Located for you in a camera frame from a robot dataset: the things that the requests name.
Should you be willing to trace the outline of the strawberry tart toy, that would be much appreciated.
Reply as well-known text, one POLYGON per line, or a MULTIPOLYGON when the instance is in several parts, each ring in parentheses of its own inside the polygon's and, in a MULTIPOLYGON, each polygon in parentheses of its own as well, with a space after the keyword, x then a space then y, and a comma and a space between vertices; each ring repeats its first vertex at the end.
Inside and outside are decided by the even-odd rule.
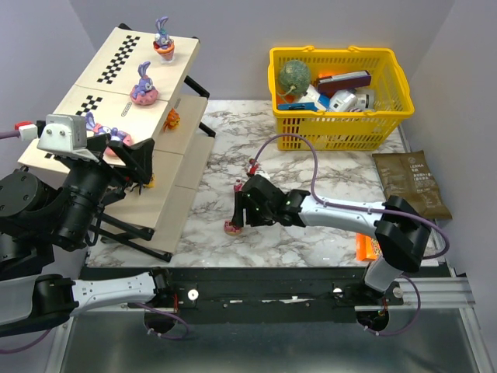
POLYGON ((224 232, 227 235, 236 236, 240 235, 243 231, 243 227, 235 225, 232 221, 226 220, 224 222, 224 232))

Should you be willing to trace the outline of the purple bunny pink donut toy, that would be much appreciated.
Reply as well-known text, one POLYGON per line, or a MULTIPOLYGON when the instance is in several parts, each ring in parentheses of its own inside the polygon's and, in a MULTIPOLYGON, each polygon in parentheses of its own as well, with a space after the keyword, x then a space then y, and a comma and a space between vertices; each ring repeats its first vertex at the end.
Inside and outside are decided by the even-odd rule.
POLYGON ((91 141, 89 142, 89 149, 91 151, 96 152, 99 150, 97 147, 99 141, 93 140, 93 138, 104 134, 109 134, 111 141, 117 141, 127 147, 130 147, 134 143, 133 138, 127 132, 122 131, 117 127, 108 127, 96 122, 94 115, 91 112, 88 112, 85 115, 85 126, 86 130, 92 133, 90 136, 91 141))

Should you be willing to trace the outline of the black dragon toy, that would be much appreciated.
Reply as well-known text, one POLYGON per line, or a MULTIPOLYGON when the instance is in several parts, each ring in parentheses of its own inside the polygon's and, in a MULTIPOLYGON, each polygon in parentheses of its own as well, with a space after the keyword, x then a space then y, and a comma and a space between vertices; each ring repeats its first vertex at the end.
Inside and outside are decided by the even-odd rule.
POLYGON ((155 176, 152 175, 151 179, 149 180, 149 183, 135 183, 130 191, 133 192, 136 190, 139 195, 141 195, 143 189, 151 189, 155 186, 155 176))

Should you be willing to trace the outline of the strawberry cake slice toy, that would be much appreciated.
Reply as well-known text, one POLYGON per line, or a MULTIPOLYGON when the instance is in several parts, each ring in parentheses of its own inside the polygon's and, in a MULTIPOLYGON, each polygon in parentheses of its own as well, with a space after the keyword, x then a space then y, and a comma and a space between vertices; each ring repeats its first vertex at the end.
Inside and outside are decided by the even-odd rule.
POLYGON ((247 176, 252 177, 254 176, 259 169, 259 163, 255 159, 249 159, 248 161, 248 168, 247 168, 247 176))

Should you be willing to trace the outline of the orange dragon toy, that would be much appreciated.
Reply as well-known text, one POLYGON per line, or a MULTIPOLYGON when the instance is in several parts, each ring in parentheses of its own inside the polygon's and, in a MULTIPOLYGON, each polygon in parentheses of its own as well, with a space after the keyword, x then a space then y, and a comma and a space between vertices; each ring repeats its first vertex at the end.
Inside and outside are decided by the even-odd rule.
POLYGON ((179 124, 180 124, 179 113, 174 108, 172 108, 169 111, 164 124, 162 125, 162 130, 163 131, 175 130, 179 126, 179 124))

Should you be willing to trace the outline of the purple bunny cupcake toy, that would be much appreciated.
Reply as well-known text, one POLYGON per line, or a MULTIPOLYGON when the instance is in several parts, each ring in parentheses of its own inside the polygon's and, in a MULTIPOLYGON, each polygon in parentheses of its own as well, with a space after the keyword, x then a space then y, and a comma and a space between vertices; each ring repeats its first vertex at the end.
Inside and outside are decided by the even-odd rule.
POLYGON ((165 24, 168 22, 168 20, 168 16, 163 16, 159 19, 156 19, 155 21, 157 33, 155 34, 153 47, 161 58, 162 64, 168 64, 172 62, 175 51, 174 40, 169 36, 169 33, 165 28, 165 24))

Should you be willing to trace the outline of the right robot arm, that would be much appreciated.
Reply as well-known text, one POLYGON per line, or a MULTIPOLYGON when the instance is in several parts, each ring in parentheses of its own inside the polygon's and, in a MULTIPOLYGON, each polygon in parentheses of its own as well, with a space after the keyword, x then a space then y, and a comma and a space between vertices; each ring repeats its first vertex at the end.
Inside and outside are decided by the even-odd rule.
POLYGON ((238 234, 246 225, 329 227, 355 232, 375 239, 380 254, 368 265, 364 286, 384 293, 403 273, 421 267, 430 228, 403 198, 392 196, 385 202, 346 203, 315 197, 309 191, 283 192, 261 175, 234 187, 235 205, 224 231, 238 234))

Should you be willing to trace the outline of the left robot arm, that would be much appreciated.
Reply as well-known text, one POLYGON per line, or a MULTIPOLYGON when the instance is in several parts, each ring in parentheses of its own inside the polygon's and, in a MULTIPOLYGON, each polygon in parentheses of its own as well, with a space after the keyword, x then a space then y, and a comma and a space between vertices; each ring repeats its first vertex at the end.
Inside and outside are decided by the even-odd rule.
POLYGON ((129 183, 150 181, 154 145, 151 139, 119 145, 98 135, 89 139, 95 161, 55 157, 70 169, 58 189, 22 169, 1 181, 1 288, 21 301, 9 312, 1 297, 2 336, 49 330, 90 309, 165 300, 171 291, 167 270, 104 281, 41 273, 53 262, 55 246, 70 252, 90 246, 89 232, 121 240, 99 227, 113 220, 104 208, 124 198, 129 183))

